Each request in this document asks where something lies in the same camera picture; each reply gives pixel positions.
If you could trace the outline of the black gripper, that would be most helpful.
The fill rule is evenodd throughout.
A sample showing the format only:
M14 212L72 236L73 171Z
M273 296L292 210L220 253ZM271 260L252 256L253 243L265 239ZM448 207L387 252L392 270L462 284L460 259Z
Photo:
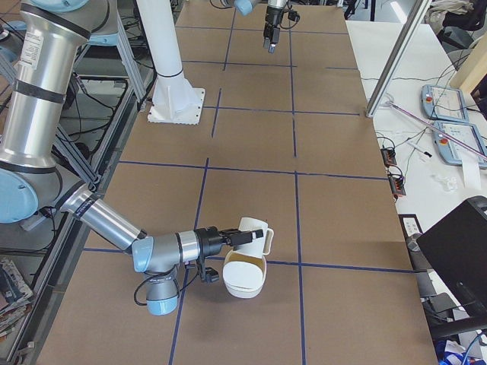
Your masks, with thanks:
M265 26L263 29L263 47L268 49L269 53L274 53L279 43L280 23L282 21L283 8L268 6L266 8Z
M262 229L242 231L237 228L229 228L218 230L214 226L196 229L195 234L199 243L199 257L201 259L219 254L223 245L240 246L263 238Z

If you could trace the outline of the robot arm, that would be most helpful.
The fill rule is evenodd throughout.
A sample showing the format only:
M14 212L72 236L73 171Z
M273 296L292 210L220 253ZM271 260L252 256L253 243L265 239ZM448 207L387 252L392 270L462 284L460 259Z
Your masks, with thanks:
M78 49L102 39L118 48L137 98L148 95L122 33L117 3L24 1L21 16L26 33L1 139L2 223L28 219L47 207L71 214L131 255L134 269L145 276L144 305L155 316L177 308L182 290L177 272L183 263L194 262L201 280L212 283L219 275L205 260L222 246L239 250L271 241L273 232L262 221L152 237L99 198L96 173L76 143L59 134L58 125Z
M235 8L241 15L247 16L250 14L261 1L253 0L235 0L235 1L220 1L220 5L216 5L210 1L210 5L220 10ZM279 44L279 37L281 31L281 24L284 14L291 12L291 4L285 0L268 0L265 24L263 28L263 47L269 53L274 53L275 48Z

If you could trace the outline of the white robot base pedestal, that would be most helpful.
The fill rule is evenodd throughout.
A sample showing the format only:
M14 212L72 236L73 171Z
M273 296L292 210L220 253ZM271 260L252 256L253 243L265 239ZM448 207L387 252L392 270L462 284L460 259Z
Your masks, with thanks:
M137 6L157 74L148 121L198 124L205 90L184 75L170 2L139 0Z

